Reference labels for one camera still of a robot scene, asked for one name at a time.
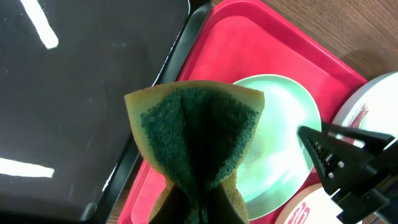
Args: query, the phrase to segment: pink plastic tray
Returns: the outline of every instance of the pink plastic tray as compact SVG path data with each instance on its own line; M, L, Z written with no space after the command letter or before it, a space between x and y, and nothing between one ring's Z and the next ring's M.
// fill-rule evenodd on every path
M324 121L332 121L345 100L366 83L354 70L258 0L225 0L217 5L178 80L233 83L267 73L301 83L314 97ZM313 170L302 189L318 182ZM119 224L147 223L164 187L164 178L144 161ZM283 206L251 223L274 223L282 209Z

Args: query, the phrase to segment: wood grain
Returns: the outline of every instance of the wood grain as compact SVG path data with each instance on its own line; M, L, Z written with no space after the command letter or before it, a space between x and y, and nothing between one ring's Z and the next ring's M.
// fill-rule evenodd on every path
M398 70L397 0L262 1L368 80ZM132 182L108 224L117 223Z

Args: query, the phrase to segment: black tray rim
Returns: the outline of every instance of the black tray rim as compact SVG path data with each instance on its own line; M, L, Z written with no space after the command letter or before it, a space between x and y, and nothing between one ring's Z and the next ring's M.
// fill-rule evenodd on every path
M188 2L190 5L188 16L153 85L170 83L177 80L188 54L210 13L213 0L188 0ZM118 202L128 178L130 175L134 179L136 178L142 162L142 156L131 135L94 215L85 221L74 222L25 213L0 211L1 223L104 224L112 214L113 208Z

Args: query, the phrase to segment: green scouring pad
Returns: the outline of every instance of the green scouring pad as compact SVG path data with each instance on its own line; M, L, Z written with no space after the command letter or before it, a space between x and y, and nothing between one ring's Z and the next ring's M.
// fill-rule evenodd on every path
M167 180L150 220L175 184L192 206L186 223L206 221L203 198L222 183L236 211L249 222L236 190L236 169L249 149L264 108L261 91L188 81L139 90L126 95L125 100L139 150Z

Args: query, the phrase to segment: brown wood surface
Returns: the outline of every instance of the brown wood surface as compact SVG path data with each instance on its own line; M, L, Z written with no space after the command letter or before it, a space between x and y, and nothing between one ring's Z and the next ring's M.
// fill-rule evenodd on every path
M213 0L217 5L222 0ZM262 0L363 77L398 70L398 0ZM118 221L133 180L108 224Z

